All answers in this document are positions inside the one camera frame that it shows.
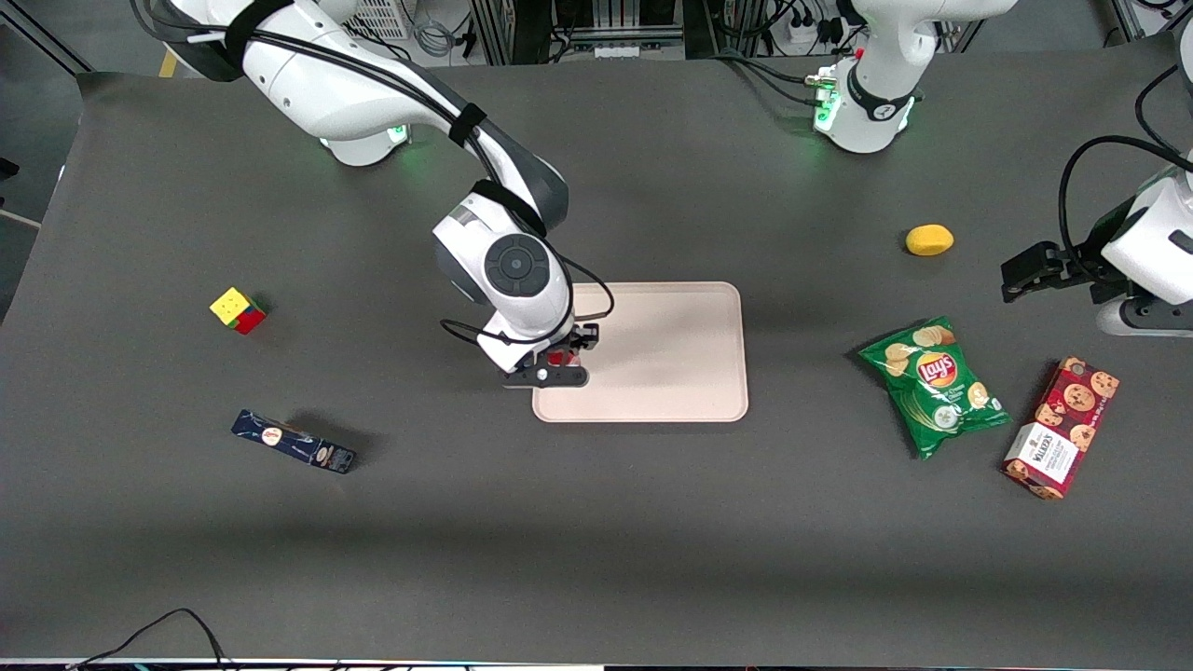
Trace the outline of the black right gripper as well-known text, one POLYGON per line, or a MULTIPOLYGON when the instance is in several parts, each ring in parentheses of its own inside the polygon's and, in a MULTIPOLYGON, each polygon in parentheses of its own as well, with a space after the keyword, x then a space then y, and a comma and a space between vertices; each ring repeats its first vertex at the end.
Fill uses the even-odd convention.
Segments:
POLYGON ((533 367, 503 375, 503 388, 582 388, 589 374, 577 365, 576 349, 596 347, 599 324, 574 324, 571 331, 550 347, 533 355, 533 367))

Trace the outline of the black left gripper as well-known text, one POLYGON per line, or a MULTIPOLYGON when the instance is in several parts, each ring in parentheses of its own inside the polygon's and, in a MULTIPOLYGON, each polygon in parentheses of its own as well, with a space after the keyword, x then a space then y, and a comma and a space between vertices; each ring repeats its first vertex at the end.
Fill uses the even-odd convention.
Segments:
POLYGON ((1109 213, 1104 213, 1088 238, 1075 245, 1070 232, 1068 208, 1063 207, 1063 250, 1055 242, 1040 241, 1002 264, 1003 302, 1013 303, 1026 294, 1064 289, 1076 284, 1090 285, 1092 303, 1108 303, 1118 298, 1135 298, 1137 289, 1121 270, 1104 258, 1104 247, 1120 238, 1132 224, 1133 201, 1124 201, 1109 213))

